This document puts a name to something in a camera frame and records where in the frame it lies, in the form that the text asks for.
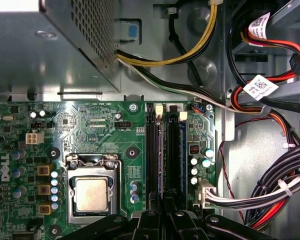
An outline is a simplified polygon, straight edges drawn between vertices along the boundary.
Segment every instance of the cable tie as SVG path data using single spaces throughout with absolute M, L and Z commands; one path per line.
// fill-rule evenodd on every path
M 285 142 L 283 144 L 283 148 L 284 149 L 295 148 L 295 147 L 296 147 L 296 145 L 294 143 L 287 143 L 287 142 Z
M 256 182 L 256 184 L 257 184 L 260 188 L 262 188 L 263 190 L 265 190 L 267 193 L 270 192 L 270 189 L 269 189 L 267 186 L 265 186 L 260 180 L 258 180 L 258 181 Z
M 288 184 L 286 184 L 285 181 L 279 179 L 278 180 L 278 185 L 279 187 L 284 190 L 286 192 L 286 194 L 291 197 L 293 195 L 293 193 L 290 191 L 289 187 L 288 187 Z
M 210 1 L 208 1 L 209 5 L 220 5 L 220 4 L 223 4 L 223 3 L 224 3 L 224 0 L 210 0 Z

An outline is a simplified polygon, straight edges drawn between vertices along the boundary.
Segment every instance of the screw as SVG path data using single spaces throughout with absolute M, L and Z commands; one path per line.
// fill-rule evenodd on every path
M 129 110 L 130 110 L 131 112 L 135 112 L 135 111 L 137 111 L 137 109 L 138 109 L 137 104 L 131 103 L 131 104 L 129 105 Z
M 110 169 L 115 168 L 115 163 L 113 161 L 107 161 L 105 165 Z
M 45 38 L 45 39 L 50 39 L 50 40 L 54 40 L 54 39 L 58 38 L 58 36 L 56 34 L 54 34 L 53 32 L 48 32 L 48 31 L 37 31 L 35 33 L 35 35 L 37 35 L 40 38 Z
M 77 167 L 77 163 L 75 161 L 70 162 L 69 167 L 71 169 L 75 169 Z
M 207 111 L 212 111 L 213 108 L 214 108 L 214 107 L 213 107 L 211 104 L 207 104 L 206 107 L 205 107 L 205 109 L 206 109 Z
M 219 218 L 212 216 L 212 217 L 210 217 L 210 221 L 213 223 L 217 223 L 217 222 L 219 222 Z
M 182 217 L 183 215 L 185 215 L 182 211 L 177 211 L 175 213 L 175 215 L 177 215 L 178 217 Z

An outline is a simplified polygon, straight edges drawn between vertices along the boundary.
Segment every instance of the white cable tie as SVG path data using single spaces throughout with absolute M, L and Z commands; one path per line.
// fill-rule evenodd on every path
M 285 181 L 282 181 L 281 179 L 278 180 L 279 187 L 286 192 L 286 194 L 291 197 L 293 193 L 290 191 L 288 184 L 286 184 Z
M 285 143 L 283 144 L 283 148 L 284 148 L 284 149 L 295 148 L 295 147 L 296 147 L 296 145 L 293 144 L 293 143 L 287 143 L 287 142 L 285 142 Z

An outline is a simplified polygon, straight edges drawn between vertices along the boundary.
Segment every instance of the yellow wire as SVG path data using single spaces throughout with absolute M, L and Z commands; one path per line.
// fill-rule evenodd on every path
M 214 26 L 216 24 L 216 20 L 217 20 L 217 5 L 211 5 L 210 7 L 210 18 L 207 24 L 207 27 L 201 37 L 201 39 L 199 40 L 199 42 L 189 51 L 187 52 L 185 55 L 173 58 L 173 59 L 169 59 L 169 60 L 163 60 L 163 61 L 143 61 L 143 60 L 137 60 L 137 59 L 131 59 L 129 57 L 125 57 L 123 55 L 118 54 L 117 57 L 123 61 L 125 61 L 126 63 L 129 63 L 131 65 L 135 65 L 135 66 L 142 66 L 142 67 L 158 67 L 158 66 L 162 66 L 162 65 L 168 65 L 168 64 L 173 64 L 177 61 L 183 60 L 187 57 L 192 56 L 193 54 L 195 54 L 196 52 L 199 51 L 199 49 L 208 41 L 210 35 L 213 32 Z

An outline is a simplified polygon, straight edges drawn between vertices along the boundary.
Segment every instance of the wire bundle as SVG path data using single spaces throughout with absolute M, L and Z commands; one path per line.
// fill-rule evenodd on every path
M 163 65 L 173 65 L 173 64 L 183 64 L 187 63 L 188 61 L 193 61 L 195 58 L 200 56 L 205 49 L 207 48 L 207 44 L 211 40 L 213 35 L 216 21 L 217 21 L 217 5 L 212 4 L 210 6 L 210 18 L 207 24 L 207 27 L 200 38 L 199 42 L 187 53 L 183 54 L 182 56 L 163 60 L 163 61 L 154 61 L 148 60 L 144 58 L 140 58 L 129 53 L 123 52 L 121 50 L 117 51 L 117 57 L 124 62 L 134 65 L 134 66 L 141 66 L 141 67 L 158 67 Z

